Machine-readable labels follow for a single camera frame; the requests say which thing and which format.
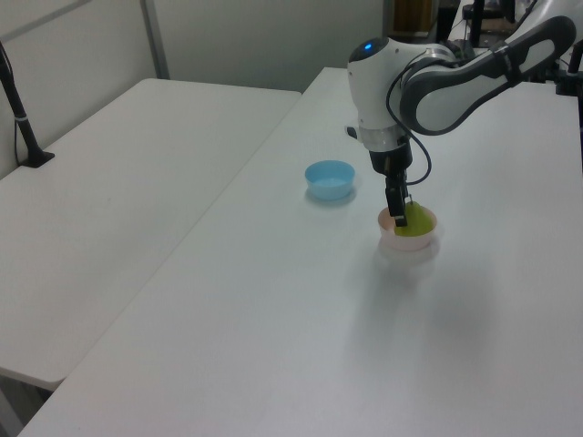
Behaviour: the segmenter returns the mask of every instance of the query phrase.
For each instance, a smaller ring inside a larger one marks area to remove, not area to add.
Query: green sponge
[[[434,228],[434,222],[417,202],[410,202],[404,206],[407,217],[407,226],[395,227],[394,234],[400,237],[419,237]]]

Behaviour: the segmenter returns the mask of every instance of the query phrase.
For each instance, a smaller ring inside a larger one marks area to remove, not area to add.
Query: plastic bowl
[[[337,200],[351,193],[354,168],[343,161],[320,161],[306,168],[305,177],[315,198]]]
[[[387,208],[383,209],[379,214],[379,228],[381,229],[381,244],[396,250],[403,250],[411,252],[420,250],[427,246],[435,238],[435,227],[437,226],[437,217],[433,212],[425,207],[421,207],[431,218],[434,223],[434,228],[426,234],[418,237],[402,237],[394,233],[394,218],[391,217]]]

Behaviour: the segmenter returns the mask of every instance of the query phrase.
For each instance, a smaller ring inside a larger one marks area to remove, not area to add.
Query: pink bowl
[[[379,227],[381,229],[381,244],[396,250],[403,250],[411,252],[414,250],[420,250],[427,246],[435,238],[435,226],[437,226],[437,217],[433,212],[425,207],[425,213],[431,218],[434,223],[434,228],[427,232],[426,234],[420,235],[418,237],[401,237],[394,233],[394,218],[391,217],[389,209],[385,208],[379,214]]]

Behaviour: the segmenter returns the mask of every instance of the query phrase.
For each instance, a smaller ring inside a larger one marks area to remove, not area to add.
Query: black cable
[[[394,87],[397,85],[399,80],[401,80],[401,78],[404,76],[404,74],[413,67],[413,65],[414,64],[410,64],[409,66],[406,66],[403,69],[403,71],[401,73],[399,73],[399,75],[396,77],[396,79],[393,81],[393,83],[389,87],[389,92],[386,95],[386,108],[389,111],[389,114],[393,118],[394,122],[402,130],[404,130],[405,134],[407,134],[410,138],[413,139],[413,141],[415,143],[417,143],[419,148],[421,148],[421,150],[423,151],[425,158],[427,159],[427,170],[426,170],[425,174],[422,177],[420,177],[419,179],[414,180],[413,182],[407,182],[407,186],[417,185],[417,184],[420,184],[421,182],[423,182],[424,180],[426,180],[429,177],[429,174],[431,173],[431,170],[433,168],[433,163],[431,162],[431,157],[429,156],[429,152],[427,151],[427,149],[425,148],[425,146],[423,145],[421,140],[419,138],[417,138],[414,135],[414,133],[411,132],[411,130],[407,126],[404,125],[404,123],[394,114],[393,110],[391,109],[391,94],[393,93]]]
[[[409,66],[410,66],[410,65],[411,65],[413,62],[415,62],[417,59],[419,59],[421,56],[423,56],[425,53],[427,53],[427,51],[426,51],[426,50],[424,50],[424,51],[423,51],[423,52],[421,52],[419,55],[417,55],[416,57],[414,57],[413,59],[411,59],[411,60],[410,60],[410,61],[407,63],[407,65],[406,65],[406,66],[404,66],[404,69],[405,69],[405,70],[408,70],[408,69],[409,69]],[[401,84],[399,84],[399,86],[402,86],[402,85],[403,85],[403,77],[401,76]]]
[[[20,167],[20,161],[18,160],[18,149],[16,148],[18,139],[18,123],[15,120],[15,159],[16,159],[16,166]]]
[[[2,57],[4,58],[6,63],[8,64],[8,68],[10,69],[10,76],[12,77],[12,80],[14,81],[15,80],[15,73],[14,73],[14,70],[12,69],[12,64],[10,63],[10,58],[8,57],[8,54],[6,53],[1,41],[0,41],[0,53],[2,54]],[[20,167],[20,160],[18,159],[17,146],[18,146],[18,123],[15,120],[15,160],[16,160],[16,165],[18,167]]]
[[[454,30],[456,27],[458,27],[459,25],[461,25],[461,24],[462,24],[464,21],[465,21],[465,19],[464,19],[464,18],[462,18],[461,20],[459,20],[459,21],[457,22],[457,24],[456,24],[456,25],[452,25],[452,30]]]
[[[533,0],[533,2],[530,4],[530,6],[527,8],[527,10],[525,11],[525,14],[522,15],[522,18],[520,18],[520,21],[517,24],[517,29],[525,22],[525,20],[527,19],[527,17],[530,15],[530,13],[532,12],[532,10],[534,9],[535,5],[537,4],[538,0]]]

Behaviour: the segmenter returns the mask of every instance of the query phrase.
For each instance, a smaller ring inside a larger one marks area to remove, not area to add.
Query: black stand
[[[484,0],[474,0],[472,26],[470,27],[470,43],[474,48],[480,45],[480,33],[482,32],[483,19],[484,19]]]
[[[6,97],[8,97],[8,102],[10,103],[12,112],[15,115],[16,123],[20,128],[20,132],[26,143],[26,148],[28,149],[28,159],[26,159],[21,165],[25,167],[39,168],[47,161],[54,158],[55,154],[45,152],[38,146],[33,128],[30,126],[25,108],[22,105],[18,91],[16,91],[15,80],[4,53],[4,48],[0,45],[0,81],[2,81]]]
[[[583,76],[579,73],[579,66],[583,57],[583,41],[579,41],[573,46],[573,55],[568,64],[567,73],[559,75],[557,83],[557,94],[560,96],[579,97],[578,90],[583,84]]]

